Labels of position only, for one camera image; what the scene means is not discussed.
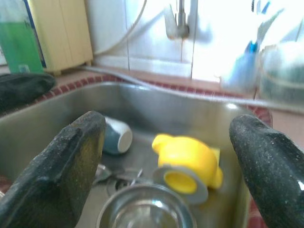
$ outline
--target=kitchen sink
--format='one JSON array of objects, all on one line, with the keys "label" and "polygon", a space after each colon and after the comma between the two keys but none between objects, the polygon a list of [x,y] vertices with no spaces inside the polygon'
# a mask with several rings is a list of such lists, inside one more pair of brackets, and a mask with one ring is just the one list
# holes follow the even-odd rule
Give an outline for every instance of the kitchen sink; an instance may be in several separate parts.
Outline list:
[{"label": "kitchen sink", "polygon": [[[101,163],[128,175],[151,178],[157,155],[151,144],[156,134],[188,135],[221,150],[220,167],[224,182],[209,190],[202,205],[190,207],[199,228],[245,228],[250,194],[244,183],[236,154],[229,139],[231,120],[249,110],[202,99],[156,92],[125,83],[102,83],[30,106],[0,118],[0,174],[15,180],[66,125],[95,110],[128,123],[133,131],[129,151],[120,156],[103,153]],[[92,187],[77,228],[94,228],[99,212],[109,197],[127,186],[109,179]]]}]

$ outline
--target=faucet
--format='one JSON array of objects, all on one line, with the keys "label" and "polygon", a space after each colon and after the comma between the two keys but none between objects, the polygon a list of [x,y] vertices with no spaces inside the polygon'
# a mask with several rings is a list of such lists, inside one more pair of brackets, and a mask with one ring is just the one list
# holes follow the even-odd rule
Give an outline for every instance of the faucet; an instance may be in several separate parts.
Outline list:
[{"label": "faucet", "polygon": [[185,0],[179,0],[179,11],[175,16],[171,4],[164,9],[166,34],[169,39],[187,38],[189,36],[189,26],[186,24],[184,1]]}]

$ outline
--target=yellow plastic object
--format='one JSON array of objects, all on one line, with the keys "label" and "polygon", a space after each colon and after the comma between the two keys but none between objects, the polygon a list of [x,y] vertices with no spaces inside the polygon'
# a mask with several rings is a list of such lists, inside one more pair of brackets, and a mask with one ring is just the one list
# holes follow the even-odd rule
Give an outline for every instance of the yellow plastic object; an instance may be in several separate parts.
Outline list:
[{"label": "yellow plastic object", "polygon": [[[173,137],[168,134],[159,134],[152,143],[153,150],[159,154],[158,166],[165,164],[183,166],[191,169],[199,179],[208,187],[218,189],[223,182],[223,172],[219,167],[219,149],[208,147],[203,142],[187,136]],[[196,189],[191,184],[191,177],[176,173],[166,178],[166,183],[175,190],[192,192]],[[181,187],[181,181],[190,187]]]}]

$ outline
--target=dish soap bottle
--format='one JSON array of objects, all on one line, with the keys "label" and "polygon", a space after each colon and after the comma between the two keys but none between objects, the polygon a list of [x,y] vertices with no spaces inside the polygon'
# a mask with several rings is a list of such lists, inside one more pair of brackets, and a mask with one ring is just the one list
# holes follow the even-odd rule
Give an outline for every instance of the dish soap bottle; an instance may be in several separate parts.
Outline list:
[{"label": "dish soap bottle", "polygon": [[39,46],[26,4],[27,0],[0,1],[0,46],[12,73],[42,73]]}]

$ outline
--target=stainless steel bowl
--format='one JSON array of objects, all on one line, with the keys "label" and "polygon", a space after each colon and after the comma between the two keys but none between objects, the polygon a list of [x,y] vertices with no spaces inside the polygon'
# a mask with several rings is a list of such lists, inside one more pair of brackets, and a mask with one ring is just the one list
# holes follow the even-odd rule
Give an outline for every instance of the stainless steel bowl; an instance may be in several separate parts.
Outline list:
[{"label": "stainless steel bowl", "polygon": [[196,228],[185,201],[157,184],[138,184],[114,194],[100,212],[97,228]]}]

